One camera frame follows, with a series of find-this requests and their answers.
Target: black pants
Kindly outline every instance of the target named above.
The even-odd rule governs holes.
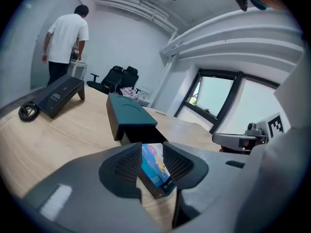
[[[58,80],[60,77],[64,76],[67,73],[68,66],[69,64],[49,61],[50,79],[48,82],[48,86],[54,81]]]

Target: door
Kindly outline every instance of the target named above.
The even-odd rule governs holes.
[[[60,16],[73,14],[74,9],[79,5],[81,5],[79,0],[57,0],[55,6],[48,12],[43,27],[38,35],[34,50],[31,68],[31,90],[46,86],[50,78],[49,64],[43,64],[41,60],[44,39],[49,28]]]

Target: black hair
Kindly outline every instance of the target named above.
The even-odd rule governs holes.
[[[74,10],[75,14],[81,15],[82,17],[86,17],[88,15],[88,7],[85,5],[79,5]]]

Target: window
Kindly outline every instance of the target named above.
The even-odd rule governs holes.
[[[274,91],[274,88],[246,79],[236,110],[231,118],[226,118],[220,133],[244,134],[250,122],[257,123],[278,112],[287,131],[290,125]]]
[[[205,128],[214,133],[234,101],[242,76],[242,72],[199,69],[175,117],[181,113],[184,121],[193,121],[194,116],[196,121],[203,119]]]

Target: black box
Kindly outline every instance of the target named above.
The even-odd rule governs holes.
[[[136,142],[142,144],[166,142],[167,139],[156,129],[157,121],[139,103],[130,100],[111,93],[108,96],[106,106],[114,139],[120,140],[122,145]],[[155,199],[168,196],[176,187],[171,177],[161,186],[154,186],[142,168],[138,176]]]

